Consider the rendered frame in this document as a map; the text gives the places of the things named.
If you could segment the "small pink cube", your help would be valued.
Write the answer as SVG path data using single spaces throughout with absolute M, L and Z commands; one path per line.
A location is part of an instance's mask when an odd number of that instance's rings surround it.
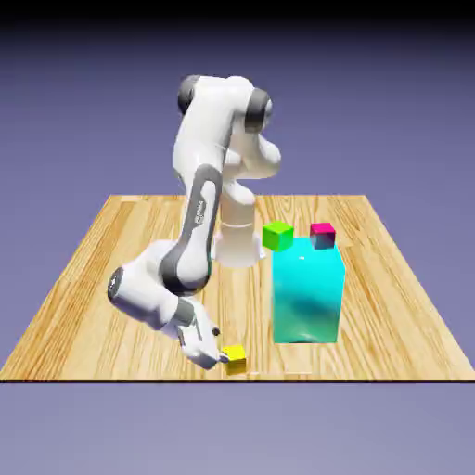
M 310 225 L 310 239 L 316 250 L 333 249 L 336 231 L 331 223 L 312 223 Z

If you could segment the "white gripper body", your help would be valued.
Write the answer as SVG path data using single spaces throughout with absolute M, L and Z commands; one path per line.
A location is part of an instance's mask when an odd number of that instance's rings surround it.
M 186 358 L 202 369 L 210 370 L 225 361 L 225 354 L 217 346 L 217 327 L 195 323 L 188 327 L 178 326 L 177 334 Z

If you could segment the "small yellow cube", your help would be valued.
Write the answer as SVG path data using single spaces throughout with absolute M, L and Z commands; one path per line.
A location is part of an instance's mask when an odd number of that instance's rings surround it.
M 222 348 L 222 352 L 227 356 L 225 363 L 226 374 L 236 375 L 244 373 L 247 367 L 247 356 L 242 345 L 228 345 Z

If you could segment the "small green cube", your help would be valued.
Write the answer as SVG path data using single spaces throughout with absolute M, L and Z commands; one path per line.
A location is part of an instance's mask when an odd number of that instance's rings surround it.
M 263 246 L 275 252 L 289 249 L 293 244 L 294 228 L 281 221 L 273 221 L 263 226 Z

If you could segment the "large cyan box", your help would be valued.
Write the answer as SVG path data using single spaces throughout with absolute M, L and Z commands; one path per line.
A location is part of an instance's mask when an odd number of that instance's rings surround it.
M 308 237 L 272 257 L 272 322 L 276 343 L 334 343 L 345 265 L 336 246 L 316 249 Z

